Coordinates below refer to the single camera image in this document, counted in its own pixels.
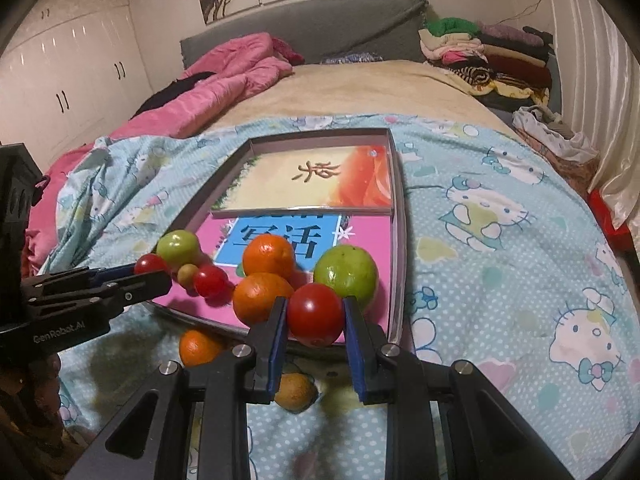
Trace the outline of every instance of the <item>curtain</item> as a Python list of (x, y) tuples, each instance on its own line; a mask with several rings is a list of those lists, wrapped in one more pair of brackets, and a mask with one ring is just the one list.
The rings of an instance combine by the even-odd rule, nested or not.
[(562, 116), (600, 151), (591, 183), (640, 254), (640, 65), (597, 0), (551, 0)]

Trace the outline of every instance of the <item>wardrobe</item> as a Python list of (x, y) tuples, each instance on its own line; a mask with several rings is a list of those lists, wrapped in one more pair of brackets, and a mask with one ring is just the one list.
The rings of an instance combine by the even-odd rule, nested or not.
[(0, 141), (46, 171), (151, 94), (128, 0), (40, 0), (0, 57)]

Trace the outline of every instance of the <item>light blue bedsheet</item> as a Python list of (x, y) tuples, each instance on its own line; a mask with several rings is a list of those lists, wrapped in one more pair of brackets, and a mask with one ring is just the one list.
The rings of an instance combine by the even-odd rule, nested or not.
[[(45, 269), (115, 266), (148, 252), (250, 137), (380, 126), (402, 156), (405, 308), (417, 354), (475, 362), (571, 473), (586, 478), (640, 418), (638, 317), (585, 203), (527, 146), (493, 130), (370, 115), (265, 119), (187, 140), (99, 139), (60, 192), (62, 243)], [(177, 357), (179, 332), (136, 306), (110, 334), (63, 352), (66, 421), (98, 430), (159, 361)], [(327, 386), (334, 372), (289, 365), (318, 380), (324, 404), (301, 415), (250, 407), (253, 475), (382, 478), (385, 410)], [(327, 434), (339, 435), (337, 444)]]

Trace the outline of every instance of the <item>cherry tomato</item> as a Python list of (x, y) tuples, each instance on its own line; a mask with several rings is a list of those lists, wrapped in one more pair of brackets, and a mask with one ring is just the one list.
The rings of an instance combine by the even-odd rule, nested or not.
[(193, 286), (203, 298), (215, 298), (228, 287), (226, 272), (212, 264), (204, 264), (193, 277)]
[(144, 274), (145, 272), (154, 272), (155, 270), (164, 270), (167, 274), (171, 273), (171, 269), (160, 256), (157, 254), (143, 254), (136, 261), (133, 267), (134, 274)]
[(344, 329), (342, 300), (322, 283), (307, 283), (289, 298), (287, 325), (303, 345), (329, 346)]

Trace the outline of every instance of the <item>green cloth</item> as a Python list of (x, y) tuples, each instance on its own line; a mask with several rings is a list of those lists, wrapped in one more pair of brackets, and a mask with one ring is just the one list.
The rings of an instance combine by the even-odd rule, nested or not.
[(431, 34), (438, 38), (445, 34), (453, 34), (456, 32), (466, 32), (471, 35), (471, 37), (474, 37), (480, 32), (480, 27), (475, 23), (469, 20), (463, 20), (462, 18), (442, 18), (436, 22), (425, 22), (424, 26)]

